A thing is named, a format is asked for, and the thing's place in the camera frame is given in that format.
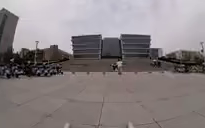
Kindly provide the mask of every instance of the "street light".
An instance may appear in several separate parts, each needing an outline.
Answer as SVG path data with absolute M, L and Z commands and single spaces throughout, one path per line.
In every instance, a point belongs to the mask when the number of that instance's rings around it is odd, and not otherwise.
M 201 52 L 203 53 L 204 56 L 204 66 L 205 66 L 205 48 L 204 48 L 204 42 L 200 42 L 201 46 L 202 46 L 202 50 Z
M 36 49 L 35 49 L 35 55 L 34 55 L 34 63 L 37 64 L 37 47 L 38 47 L 39 41 L 35 41 L 35 43 L 36 43 Z

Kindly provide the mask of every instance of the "modern building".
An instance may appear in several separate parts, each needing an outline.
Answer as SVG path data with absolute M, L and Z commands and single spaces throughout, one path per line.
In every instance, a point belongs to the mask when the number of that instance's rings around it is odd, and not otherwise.
M 75 59 L 149 57 L 150 36 L 122 34 L 120 38 L 104 38 L 101 35 L 73 36 Z
M 57 61 L 70 59 L 72 55 L 58 48 L 58 45 L 51 45 L 50 48 L 42 49 L 44 51 L 43 60 Z
M 0 10 L 0 54 L 13 49 L 18 17 L 6 9 Z
M 150 36 L 122 34 L 122 58 L 128 57 L 149 57 L 150 54 Z
M 196 61 L 202 59 L 203 55 L 199 51 L 178 50 L 166 55 L 169 59 L 183 60 L 183 61 Z
M 121 57 L 122 57 L 122 51 L 121 51 L 120 39 L 104 38 L 102 42 L 102 58 L 121 58 Z
M 162 48 L 150 48 L 150 57 L 153 59 L 159 58 L 163 56 Z
M 20 57 L 34 61 L 35 51 L 36 50 L 22 48 L 20 51 Z M 50 48 L 45 49 L 37 49 L 37 62 L 69 60 L 70 58 L 72 58 L 72 55 L 59 49 L 58 45 L 51 45 Z
M 101 44 L 101 35 L 73 36 L 73 56 L 79 59 L 100 59 Z

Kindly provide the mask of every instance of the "plaza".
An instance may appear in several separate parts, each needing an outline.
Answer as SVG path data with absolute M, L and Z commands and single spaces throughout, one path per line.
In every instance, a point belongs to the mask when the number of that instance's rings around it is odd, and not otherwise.
M 205 75 L 66 72 L 0 79 L 0 128 L 205 127 Z

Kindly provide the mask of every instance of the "stairs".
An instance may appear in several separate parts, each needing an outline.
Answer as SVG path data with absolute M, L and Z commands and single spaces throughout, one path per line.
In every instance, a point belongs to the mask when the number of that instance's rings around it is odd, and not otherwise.
M 110 65 L 117 62 L 117 59 L 101 60 L 69 60 L 62 63 L 64 71 L 71 72 L 112 72 Z M 130 58 L 123 60 L 124 72 L 145 72 L 145 71 L 163 71 L 162 68 L 150 66 L 151 60 L 148 58 Z

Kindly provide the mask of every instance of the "sky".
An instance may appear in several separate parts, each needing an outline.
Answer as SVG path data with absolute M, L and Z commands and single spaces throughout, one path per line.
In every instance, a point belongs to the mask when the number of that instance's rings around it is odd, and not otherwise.
M 86 34 L 149 34 L 165 53 L 205 42 L 205 0 L 0 0 L 1 8 L 20 18 L 16 51 L 39 41 L 71 53 L 71 36 Z

